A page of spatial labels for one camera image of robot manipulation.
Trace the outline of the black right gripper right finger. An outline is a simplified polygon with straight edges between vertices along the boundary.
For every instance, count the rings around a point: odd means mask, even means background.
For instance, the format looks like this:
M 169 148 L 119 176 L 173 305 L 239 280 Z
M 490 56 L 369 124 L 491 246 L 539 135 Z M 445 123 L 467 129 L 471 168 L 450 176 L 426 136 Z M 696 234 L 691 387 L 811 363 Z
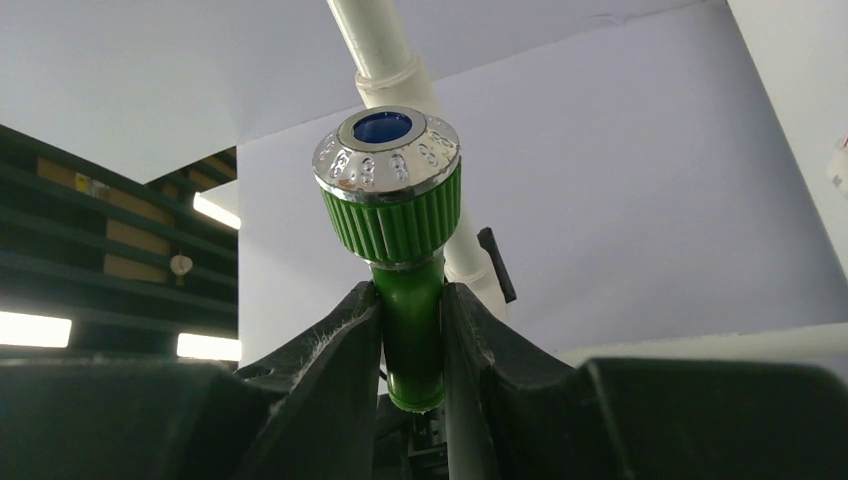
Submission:
M 441 295 L 453 479 L 843 479 L 847 388 L 814 366 L 572 367 L 464 285 Z

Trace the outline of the green water faucet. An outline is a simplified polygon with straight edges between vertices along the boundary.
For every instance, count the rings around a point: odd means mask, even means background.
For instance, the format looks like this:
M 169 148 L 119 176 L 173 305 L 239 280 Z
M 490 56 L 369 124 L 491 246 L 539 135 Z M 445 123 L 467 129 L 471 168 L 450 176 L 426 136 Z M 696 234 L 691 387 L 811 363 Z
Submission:
M 369 108 L 319 143 L 312 169 L 338 239 L 369 265 L 382 302 L 390 399 L 407 412 L 438 407 L 443 249 L 461 210 L 456 131 L 410 107 Z

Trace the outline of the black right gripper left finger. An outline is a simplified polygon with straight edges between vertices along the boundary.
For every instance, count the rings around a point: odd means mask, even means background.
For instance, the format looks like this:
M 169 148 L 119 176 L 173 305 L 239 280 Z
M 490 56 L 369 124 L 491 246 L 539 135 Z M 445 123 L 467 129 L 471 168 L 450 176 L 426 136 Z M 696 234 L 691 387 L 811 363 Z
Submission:
M 236 372 L 200 361 L 5 360 L 5 479 L 367 479 L 381 309 L 369 282 Z

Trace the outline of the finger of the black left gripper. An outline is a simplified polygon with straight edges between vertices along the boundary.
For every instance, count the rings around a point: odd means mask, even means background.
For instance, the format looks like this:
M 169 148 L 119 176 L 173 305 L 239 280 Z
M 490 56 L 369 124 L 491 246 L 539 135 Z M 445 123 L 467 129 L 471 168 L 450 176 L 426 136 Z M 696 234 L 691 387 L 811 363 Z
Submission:
M 489 255 L 492 261 L 498 285 L 504 296 L 505 303 L 510 304 L 517 299 L 517 293 L 501 255 L 494 231 L 491 227 L 485 227 L 478 232 L 477 239 L 480 247 Z

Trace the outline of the white PVC pipe frame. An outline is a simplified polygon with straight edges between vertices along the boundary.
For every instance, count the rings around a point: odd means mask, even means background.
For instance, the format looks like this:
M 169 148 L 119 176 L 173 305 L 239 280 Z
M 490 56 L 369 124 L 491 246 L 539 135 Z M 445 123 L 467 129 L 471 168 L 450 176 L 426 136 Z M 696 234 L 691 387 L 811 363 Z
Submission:
M 385 0 L 327 2 L 357 67 L 355 84 L 366 107 L 400 105 L 443 116 L 421 57 L 410 49 L 394 3 Z M 465 205 L 444 247 L 445 275 L 462 283 L 499 320 L 509 320 L 493 261 L 480 246 Z

